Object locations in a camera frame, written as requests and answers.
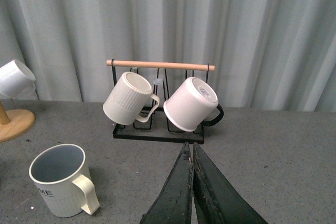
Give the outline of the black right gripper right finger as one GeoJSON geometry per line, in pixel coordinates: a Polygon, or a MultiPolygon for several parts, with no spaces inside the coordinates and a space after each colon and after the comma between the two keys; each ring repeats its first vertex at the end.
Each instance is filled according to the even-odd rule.
{"type": "Polygon", "coordinates": [[[266,223],[194,143],[193,192],[198,223],[266,223]]]}

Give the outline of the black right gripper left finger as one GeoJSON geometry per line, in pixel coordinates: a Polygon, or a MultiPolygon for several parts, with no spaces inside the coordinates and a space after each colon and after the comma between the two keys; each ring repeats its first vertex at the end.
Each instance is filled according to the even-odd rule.
{"type": "Polygon", "coordinates": [[[186,142],[160,194],[140,223],[191,223],[193,174],[190,147],[186,142]]]}

